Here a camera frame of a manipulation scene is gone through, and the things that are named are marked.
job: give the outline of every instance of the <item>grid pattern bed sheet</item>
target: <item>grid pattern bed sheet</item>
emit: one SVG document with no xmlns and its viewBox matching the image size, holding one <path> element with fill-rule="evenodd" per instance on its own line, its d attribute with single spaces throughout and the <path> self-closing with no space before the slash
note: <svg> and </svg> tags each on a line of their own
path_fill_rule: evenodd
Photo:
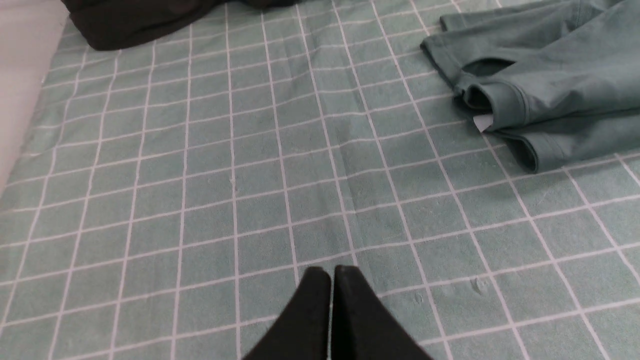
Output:
<svg viewBox="0 0 640 360">
<path fill-rule="evenodd" d="M 508 4 L 231 3 L 115 53 L 69 26 L 0 202 L 0 358 L 237 359 L 355 264 L 437 360 L 639 359 L 640 156 L 525 174 L 419 52 Z"/>
</svg>

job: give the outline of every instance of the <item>white tag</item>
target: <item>white tag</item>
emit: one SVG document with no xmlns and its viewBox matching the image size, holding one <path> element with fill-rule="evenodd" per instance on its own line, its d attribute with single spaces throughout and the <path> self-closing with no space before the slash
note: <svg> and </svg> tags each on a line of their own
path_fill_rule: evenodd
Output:
<svg viewBox="0 0 640 360">
<path fill-rule="evenodd" d="M 474 124 L 482 133 L 484 130 L 487 130 L 491 125 L 493 125 L 493 114 L 474 116 Z"/>
</svg>

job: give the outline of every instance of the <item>teal bed sheet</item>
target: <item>teal bed sheet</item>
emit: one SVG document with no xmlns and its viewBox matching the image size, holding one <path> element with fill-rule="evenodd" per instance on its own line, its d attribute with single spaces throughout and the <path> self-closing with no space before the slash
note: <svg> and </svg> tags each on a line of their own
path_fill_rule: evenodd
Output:
<svg viewBox="0 0 640 360">
<path fill-rule="evenodd" d="M 514 3 L 230 3 L 113 53 L 67 26 L 0 200 L 0 358 L 239 359 L 345 264 L 436 360 L 639 359 L 640 154 L 526 174 L 419 49 Z"/>
</svg>

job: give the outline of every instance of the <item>folded shirt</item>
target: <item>folded shirt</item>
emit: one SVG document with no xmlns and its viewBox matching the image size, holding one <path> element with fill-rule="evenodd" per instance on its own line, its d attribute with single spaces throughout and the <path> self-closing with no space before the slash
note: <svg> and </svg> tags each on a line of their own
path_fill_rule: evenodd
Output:
<svg viewBox="0 0 640 360">
<path fill-rule="evenodd" d="M 640 1 L 545 0 L 444 15 L 421 47 L 533 172 L 640 148 Z"/>
</svg>

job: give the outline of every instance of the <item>fabric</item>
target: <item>fabric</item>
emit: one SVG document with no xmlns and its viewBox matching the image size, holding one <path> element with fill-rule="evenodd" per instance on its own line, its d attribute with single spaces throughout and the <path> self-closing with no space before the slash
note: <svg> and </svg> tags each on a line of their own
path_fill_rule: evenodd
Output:
<svg viewBox="0 0 640 360">
<path fill-rule="evenodd" d="M 444 15 L 422 48 L 535 172 L 640 147 L 640 1 Z"/>
<path fill-rule="evenodd" d="M 74 25 L 96 50 L 117 50 L 163 37 L 226 0 L 62 0 Z M 244 0 L 257 9 L 294 0 Z"/>
<path fill-rule="evenodd" d="M 0 359 L 238 360 L 338 264 L 435 360 L 640 359 L 640 152 L 526 174 L 419 48 L 456 6 L 497 3 L 68 23 L 0 198 Z"/>
</svg>

